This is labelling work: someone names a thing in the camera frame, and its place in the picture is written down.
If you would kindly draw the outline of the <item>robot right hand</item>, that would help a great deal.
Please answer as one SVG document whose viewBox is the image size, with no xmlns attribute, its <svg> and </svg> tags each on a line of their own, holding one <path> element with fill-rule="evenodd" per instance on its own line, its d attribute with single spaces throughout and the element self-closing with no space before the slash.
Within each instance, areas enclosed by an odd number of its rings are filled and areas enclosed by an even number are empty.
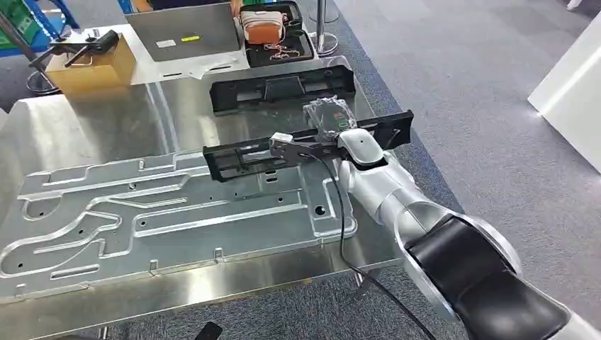
<svg viewBox="0 0 601 340">
<path fill-rule="evenodd" d="M 357 128 L 356 118 L 344 99 L 317 98 L 303 106 L 309 126 L 318 132 L 320 142 L 333 142 L 337 136 Z"/>
</svg>

